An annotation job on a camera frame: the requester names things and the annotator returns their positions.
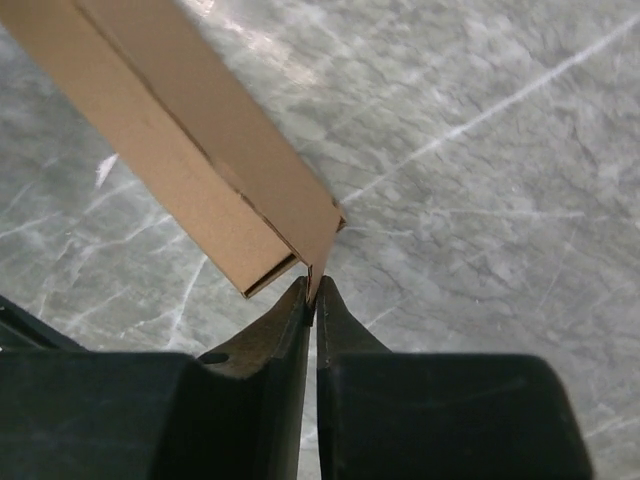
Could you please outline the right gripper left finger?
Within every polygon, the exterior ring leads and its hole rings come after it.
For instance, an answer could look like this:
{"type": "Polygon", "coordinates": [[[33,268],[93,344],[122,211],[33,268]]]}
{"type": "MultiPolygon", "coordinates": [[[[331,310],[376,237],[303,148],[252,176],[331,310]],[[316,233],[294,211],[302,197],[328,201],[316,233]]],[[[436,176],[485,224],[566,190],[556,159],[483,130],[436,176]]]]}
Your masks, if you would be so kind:
{"type": "Polygon", "coordinates": [[[5,479],[293,479],[306,279],[227,342],[176,352],[1,352],[5,479]]]}

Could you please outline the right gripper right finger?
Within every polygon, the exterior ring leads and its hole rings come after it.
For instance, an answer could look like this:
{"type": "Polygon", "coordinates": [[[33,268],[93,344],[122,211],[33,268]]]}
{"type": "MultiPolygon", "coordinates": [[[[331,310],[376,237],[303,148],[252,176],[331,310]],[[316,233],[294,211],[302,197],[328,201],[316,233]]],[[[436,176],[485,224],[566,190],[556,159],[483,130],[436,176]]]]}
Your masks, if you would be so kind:
{"type": "Polygon", "coordinates": [[[397,353],[317,294],[317,428],[325,479],[590,479],[559,376],[526,354],[397,353]]]}

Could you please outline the brown cardboard box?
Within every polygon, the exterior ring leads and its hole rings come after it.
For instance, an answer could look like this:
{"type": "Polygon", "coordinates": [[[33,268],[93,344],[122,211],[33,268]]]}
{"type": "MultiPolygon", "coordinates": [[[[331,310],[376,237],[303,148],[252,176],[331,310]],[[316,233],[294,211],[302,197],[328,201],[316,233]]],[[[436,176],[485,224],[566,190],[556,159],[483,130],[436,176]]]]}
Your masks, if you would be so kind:
{"type": "Polygon", "coordinates": [[[1,21],[235,288],[296,263],[314,297],[343,213],[172,1],[5,1],[1,21]]]}

